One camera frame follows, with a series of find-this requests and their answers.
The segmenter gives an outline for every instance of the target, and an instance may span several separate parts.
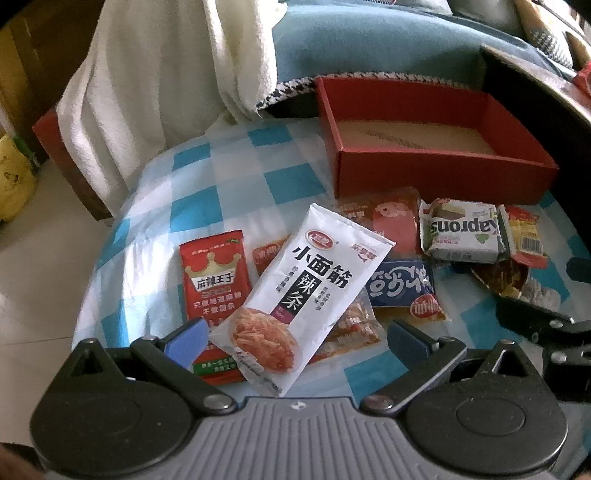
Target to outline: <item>red cardboard box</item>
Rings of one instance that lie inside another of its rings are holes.
[[[389,79],[316,80],[336,197],[412,186],[438,197],[535,204],[558,165],[483,92]]]

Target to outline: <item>blue and white tablecloth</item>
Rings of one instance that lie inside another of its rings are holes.
[[[241,229],[255,281],[252,250],[292,233],[312,202],[332,198],[317,119],[237,126],[166,151],[146,166],[106,241],[73,343],[97,337],[106,346],[127,346],[142,335],[168,334],[186,320],[180,244]],[[572,281],[565,272],[572,256],[589,258],[589,252],[551,194],[527,208],[540,215],[551,259],[534,277],[560,293],[562,312],[591,318],[591,286]],[[430,325],[432,336],[453,335],[475,348],[490,348],[500,338],[525,342],[500,327],[493,297],[467,275],[442,267],[434,282],[451,322]],[[539,363],[537,347],[522,345]],[[383,342],[307,367],[289,395],[345,395],[359,401],[404,372]],[[237,400],[255,395],[246,383],[224,390]],[[591,413],[576,405],[563,408],[570,433],[555,472],[566,478],[591,448]]]

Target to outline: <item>crown logo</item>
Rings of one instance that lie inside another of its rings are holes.
[[[218,264],[214,261],[216,254],[209,252],[206,256],[207,265],[203,270],[193,271],[191,267],[185,268],[185,273],[191,279],[197,291],[207,290],[208,288],[219,285],[228,285],[234,283],[236,276],[236,267],[242,255],[235,253],[233,260],[228,264]]]

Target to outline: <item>candy wrapper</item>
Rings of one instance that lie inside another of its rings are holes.
[[[192,240],[180,246],[187,318],[203,317],[210,330],[241,307],[251,292],[241,231]],[[211,342],[193,371],[212,385],[243,381],[234,359]]]
[[[366,194],[337,200],[332,208],[354,222],[396,242],[388,258],[418,258],[418,205],[420,196],[411,187],[388,193]]]
[[[496,262],[503,246],[494,205],[437,199],[421,202],[421,246],[441,260]]]
[[[243,307],[210,340],[258,392],[282,397],[393,246],[313,203]]]
[[[560,294],[544,287],[531,276],[530,269],[508,258],[494,265],[474,265],[472,274],[490,291],[502,297],[520,299],[554,312],[560,308]]]
[[[445,320],[431,283],[431,268],[423,260],[384,261],[366,288],[380,322],[392,318],[417,324]]]
[[[499,219],[511,258],[530,268],[546,268],[548,256],[538,233],[540,217],[519,207],[501,205]]]
[[[288,238],[289,236],[286,236],[269,242],[252,251],[259,275],[262,275],[270,265]],[[369,296],[365,288],[362,288],[353,303],[337,320],[328,337],[324,339],[309,363],[373,345],[383,338],[385,338],[384,328],[375,319]]]

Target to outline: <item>tile floor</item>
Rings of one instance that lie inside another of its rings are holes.
[[[0,230],[0,442],[30,445],[29,418],[69,353],[108,232],[52,162],[29,204]]]

